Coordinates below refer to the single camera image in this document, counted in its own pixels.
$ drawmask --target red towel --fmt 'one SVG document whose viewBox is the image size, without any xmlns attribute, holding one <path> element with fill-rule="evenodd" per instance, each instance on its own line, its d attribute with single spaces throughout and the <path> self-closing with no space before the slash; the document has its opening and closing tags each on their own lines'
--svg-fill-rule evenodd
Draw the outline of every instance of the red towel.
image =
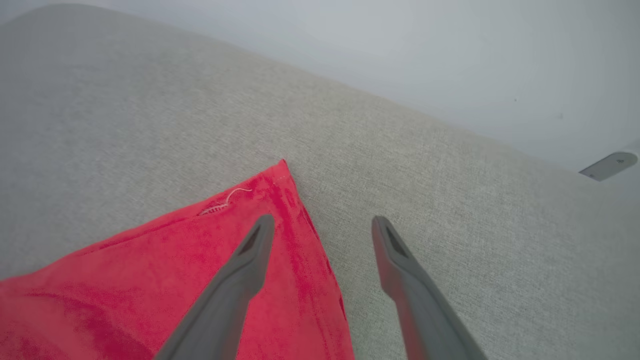
<svg viewBox="0 0 640 360">
<path fill-rule="evenodd" d="M 208 200 L 0 282 L 0 357 L 153 358 L 265 213 L 275 218 L 273 248 L 237 358 L 353 359 L 340 289 L 284 160 Z"/>
</svg>

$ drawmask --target stitching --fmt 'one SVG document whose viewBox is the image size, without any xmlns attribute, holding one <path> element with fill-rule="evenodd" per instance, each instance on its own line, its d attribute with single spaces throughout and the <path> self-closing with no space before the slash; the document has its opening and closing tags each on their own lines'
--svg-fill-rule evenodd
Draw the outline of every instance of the stitching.
<svg viewBox="0 0 640 360">
<path fill-rule="evenodd" d="M 250 192 L 250 189 L 243 189 L 243 188 L 237 188 L 234 189 L 234 191 L 230 192 L 229 195 L 227 195 L 227 199 L 225 200 L 224 204 L 219 204 L 219 205 L 214 205 L 214 206 L 209 206 L 208 208 L 202 210 L 198 216 L 200 215 L 206 215 L 206 214 L 210 214 L 210 213 L 215 213 L 216 211 L 219 211 L 223 208 L 226 208 L 227 206 L 229 206 L 229 198 L 231 197 L 231 195 L 234 194 L 234 192 L 238 191 L 238 190 L 242 190 L 244 192 Z"/>
</svg>

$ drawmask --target textured fabric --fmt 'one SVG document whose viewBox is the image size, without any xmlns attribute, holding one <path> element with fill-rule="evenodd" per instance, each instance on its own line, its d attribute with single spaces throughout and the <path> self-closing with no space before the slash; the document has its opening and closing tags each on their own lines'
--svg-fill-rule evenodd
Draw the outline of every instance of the textured fabric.
<svg viewBox="0 0 640 360">
<path fill-rule="evenodd" d="M 275 218 L 273 246 L 237 359 L 353 359 L 340 289 L 284 161 L 208 200 L 0 282 L 0 357 L 153 358 L 266 213 Z"/>
<path fill-rule="evenodd" d="M 380 288 L 373 215 L 393 222 L 490 359 L 640 357 L 640 209 L 612 203 L 597 182 L 108 10 L 36 10 L 0 28 L 0 49 L 4 276 L 285 158 L 340 284 L 357 359 L 405 356 Z"/>
</svg>

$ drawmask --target gray fabric surface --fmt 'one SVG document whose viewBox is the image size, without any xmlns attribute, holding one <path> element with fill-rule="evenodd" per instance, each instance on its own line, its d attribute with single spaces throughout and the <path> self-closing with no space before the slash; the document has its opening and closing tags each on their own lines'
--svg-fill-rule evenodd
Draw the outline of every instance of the gray fabric surface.
<svg viewBox="0 0 640 360">
<path fill-rule="evenodd" d="M 0 119 L 1 277 L 285 158 L 357 359 L 405 357 L 376 272 L 376 214 L 490 359 L 640 357 L 639 209 L 384 99 L 158 23 L 59 5 L 0 28 Z"/>
</svg>

